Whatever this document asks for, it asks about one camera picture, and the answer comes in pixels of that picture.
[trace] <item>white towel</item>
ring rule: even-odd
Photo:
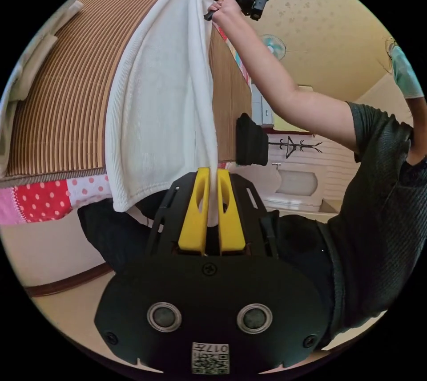
[[[114,209],[127,211],[199,167],[211,168],[217,223],[218,148],[208,44],[211,0],[158,0],[127,44],[113,80],[105,163]]]

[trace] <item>wall fan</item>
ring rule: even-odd
[[[268,47],[268,49],[274,54],[274,56],[278,60],[281,60],[285,57],[286,46],[282,40],[270,34],[263,35],[261,38],[264,44]]]

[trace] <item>coat rack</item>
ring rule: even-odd
[[[284,142],[283,139],[280,140],[280,142],[269,142],[269,145],[278,145],[278,147],[282,150],[283,147],[286,147],[286,158],[289,158],[290,155],[299,149],[300,151],[304,151],[304,148],[313,148],[318,153],[321,153],[321,150],[317,148],[319,145],[321,145],[322,142],[318,142],[317,144],[308,145],[304,143],[304,139],[300,141],[299,144],[295,144],[292,142],[292,139],[290,136],[288,136],[288,141]]]

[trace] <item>screw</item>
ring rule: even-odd
[[[213,276],[217,272],[217,267],[216,265],[209,262],[205,264],[201,270],[203,271],[204,275]]]
[[[302,346],[305,349],[309,349],[310,347],[313,347],[314,343],[316,342],[317,337],[315,335],[309,335],[302,343]]]
[[[118,338],[112,332],[107,332],[105,337],[107,339],[107,342],[111,345],[116,345],[119,342]]]

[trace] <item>hand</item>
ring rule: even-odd
[[[208,11],[214,11],[213,22],[219,24],[224,18],[234,18],[242,16],[242,9],[236,0],[218,0],[209,6]]]

